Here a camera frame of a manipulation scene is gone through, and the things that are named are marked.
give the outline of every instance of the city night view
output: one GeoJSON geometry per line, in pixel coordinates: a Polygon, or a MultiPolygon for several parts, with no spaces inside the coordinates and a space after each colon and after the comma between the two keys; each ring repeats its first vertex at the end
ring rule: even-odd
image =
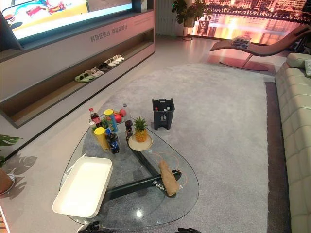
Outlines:
{"type": "Polygon", "coordinates": [[[206,0],[211,19],[204,15],[189,34],[273,44],[301,24],[311,23],[311,0],[206,0]]]}

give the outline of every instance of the tv stand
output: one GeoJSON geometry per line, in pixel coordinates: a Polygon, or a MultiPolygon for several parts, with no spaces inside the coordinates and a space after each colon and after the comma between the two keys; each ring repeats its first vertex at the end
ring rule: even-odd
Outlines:
{"type": "Polygon", "coordinates": [[[1,134],[23,138],[1,154],[20,149],[152,55],[154,39],[155,16],[148,9],[46,46],[1,52],[1,134]],[[109,72],[74,81],[116,54],[125,60],[109,72]]]}

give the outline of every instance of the red apple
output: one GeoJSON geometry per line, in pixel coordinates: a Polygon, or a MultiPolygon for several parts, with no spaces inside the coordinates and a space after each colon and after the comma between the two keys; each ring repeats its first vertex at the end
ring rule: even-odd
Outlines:
{"type": "Polygon", "coordinates": [[[115,114],[115,120],[117,123],[120,123],[122,121],[122,117],[120,114],[115,114]]]}
{"type": "Polygon", "coordinates": [[[120,109],[119,113],[120,113],[120,115],[121,115],[122,117],[125,117],[125,116],[126,116],[126,110],[125,110],[125,109],[120,109]]]}

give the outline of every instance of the cola bottle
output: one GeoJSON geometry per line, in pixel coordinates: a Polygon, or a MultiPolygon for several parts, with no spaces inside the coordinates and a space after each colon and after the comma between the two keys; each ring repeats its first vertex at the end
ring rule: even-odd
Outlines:
{"type": "Polygon", "coordinates": [[[110,150],[113,154],[117,154],[120,151],[119,145],[116,140],[116,136],[110,129],[106,129],[106,140],[110,146],[110,150]]]}
{"type": "Polygon", "coordinates": [[[95,122],[96,127],[103,127],[102,121],[99,118],[99,115],[94,112],[93,108],[90,108],[89,111],[91,112],[91,119],[95,122]]]}

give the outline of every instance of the sofa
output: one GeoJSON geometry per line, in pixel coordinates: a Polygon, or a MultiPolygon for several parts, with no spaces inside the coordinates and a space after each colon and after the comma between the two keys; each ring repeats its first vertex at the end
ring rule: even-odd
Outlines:
{"type": "Polygon", "coordinates": [[[290,53],[276,73],[292,233],[311,233],[311,55],[290,53]]]}

